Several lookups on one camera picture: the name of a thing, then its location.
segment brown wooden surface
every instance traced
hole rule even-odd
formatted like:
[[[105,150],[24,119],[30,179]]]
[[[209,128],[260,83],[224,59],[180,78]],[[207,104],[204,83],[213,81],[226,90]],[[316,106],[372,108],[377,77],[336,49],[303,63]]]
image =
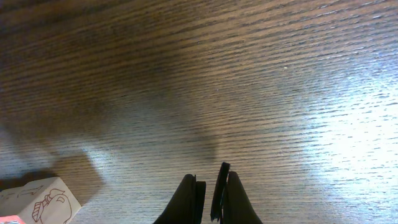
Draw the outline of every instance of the brown wooden surface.
[[[221,161],[264,223],[398,223],[398,1],[3,0],[0,178],[152,223]]]

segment wood grain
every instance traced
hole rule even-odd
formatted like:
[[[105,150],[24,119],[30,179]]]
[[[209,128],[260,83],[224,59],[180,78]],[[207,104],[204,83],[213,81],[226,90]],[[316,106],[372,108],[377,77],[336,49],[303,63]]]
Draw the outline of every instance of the wood grain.
[[[238,172],[264,223],[398,223],[398,2],[3,0],[0,179],[152,223]]]

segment dark wood stain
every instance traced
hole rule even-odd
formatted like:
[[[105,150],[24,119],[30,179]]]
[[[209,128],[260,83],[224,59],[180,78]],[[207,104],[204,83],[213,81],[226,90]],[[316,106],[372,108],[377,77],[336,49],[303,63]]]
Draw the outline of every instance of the dark wood stain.
[[[226,161],[264,223],[396,223],[397,1],[1,2],[2,189],[153,223],[191,173],[210,223]]]

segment small cardboard box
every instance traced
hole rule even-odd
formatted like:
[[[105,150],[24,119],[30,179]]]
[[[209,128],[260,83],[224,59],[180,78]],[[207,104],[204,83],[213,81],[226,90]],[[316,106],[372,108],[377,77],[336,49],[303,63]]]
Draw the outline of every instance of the small cardboard box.
[[[80,208],[59,177],[0,192],[0,224],[67,224]]]

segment wooden table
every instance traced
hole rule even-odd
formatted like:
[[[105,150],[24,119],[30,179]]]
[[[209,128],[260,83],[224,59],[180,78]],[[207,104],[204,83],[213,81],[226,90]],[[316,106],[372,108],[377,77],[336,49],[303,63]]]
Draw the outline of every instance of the wooden table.
[[[1,7],[0,178],[59,175],[72,223],[152,223],[187,173],[210,223],[222,161],[264,223],[398,223],[397,1]]]

